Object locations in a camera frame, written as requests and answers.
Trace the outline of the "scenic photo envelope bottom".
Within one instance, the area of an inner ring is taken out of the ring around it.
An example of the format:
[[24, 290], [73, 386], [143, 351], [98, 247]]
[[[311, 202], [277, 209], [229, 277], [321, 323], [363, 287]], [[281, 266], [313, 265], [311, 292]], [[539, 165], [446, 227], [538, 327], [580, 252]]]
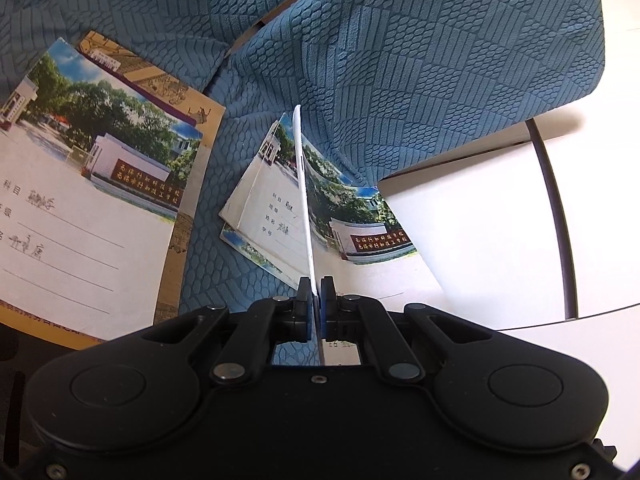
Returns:
[[296, 278], [298, 274], [286, 263], [277, 259], [275, 256], [270, 255], [262, 248], [254, 245], [248, 238], [242, 233], [235, 231], [228, 223], [224, 223], [220, 232], [220, 239], [233, 248], [243, 257], [255, 263], [262, 270], [271, 274], [282, 283], [287, 284], [290, 287], [296, 288]]

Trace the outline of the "purple gold book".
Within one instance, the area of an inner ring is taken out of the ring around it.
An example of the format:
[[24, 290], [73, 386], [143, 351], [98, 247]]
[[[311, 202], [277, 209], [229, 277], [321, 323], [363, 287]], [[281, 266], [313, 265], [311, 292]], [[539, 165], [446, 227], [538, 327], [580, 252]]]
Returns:
[[145, 99], [152, 102], [157, 107], [161, 108], [164, 112], [168, 113], [171, 116], [174, 116], [177, 119], [180, 119], [182, 122], [185, 122], [186, 124], [190, 125], [193, 128], [196, 127], [196, 121], [191, 117], [189, 117], [186, 113], [180, 112], [180, 110], [177, 110], [172, 105], [165, 103], [164, 101], [162, 101], [160, 98], [157, 98], [156, 96], [153, 96], [152, 93], [139, 87], [137, 84], [134, 84], [133, 82], [129, 81], [121, 74], [114, 72], [114, 70], [111, 70], [107, 65], [105, 65], [101, 61], [98, 61], [95, 58], [92, 58], [90, 55], [82, 52], [79, 52], [79, 54], [82, 55], [86, 60], [91, 62], [93, 65], [99, 66], [101, 70], [103, 70], [105, 73], [109, 74], [110, 76], [120, 81], [129, 89], [134, 90], [134, 92], [139, 93], [140, 96], [143, 96]]

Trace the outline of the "blue textured sofa cover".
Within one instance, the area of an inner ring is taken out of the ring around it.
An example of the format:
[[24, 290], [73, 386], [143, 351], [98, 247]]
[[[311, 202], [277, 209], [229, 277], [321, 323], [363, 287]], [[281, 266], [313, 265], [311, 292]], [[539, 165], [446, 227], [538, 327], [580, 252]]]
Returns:
[[1, 0], [2, 93], [92, 31], [224, 107], [183, 311], [284, 292], [221, 241], [219, 211], [287, 110], [371, 185], [586, 96], [605, 64], [601, 0]]

